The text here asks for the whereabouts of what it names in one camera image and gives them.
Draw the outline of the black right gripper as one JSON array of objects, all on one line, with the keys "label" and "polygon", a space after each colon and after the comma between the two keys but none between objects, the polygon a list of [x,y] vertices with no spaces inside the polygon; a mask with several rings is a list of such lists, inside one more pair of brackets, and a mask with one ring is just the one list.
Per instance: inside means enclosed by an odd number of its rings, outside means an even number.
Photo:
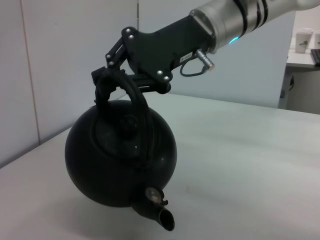
[{"label": "black right gripper", "polygon": [[[126,27],[121,36],[105,55],[106,67],[91,73],[96,87],[104,79],[128,87],[131,79],[142,93],[164,95],[172,88],[172,71],[195,59],[197,50],[207,51],[216,42],[214,33],[191,15],[152,33]],[[120,69],[126,59],[134,72],[128,76]]]}]

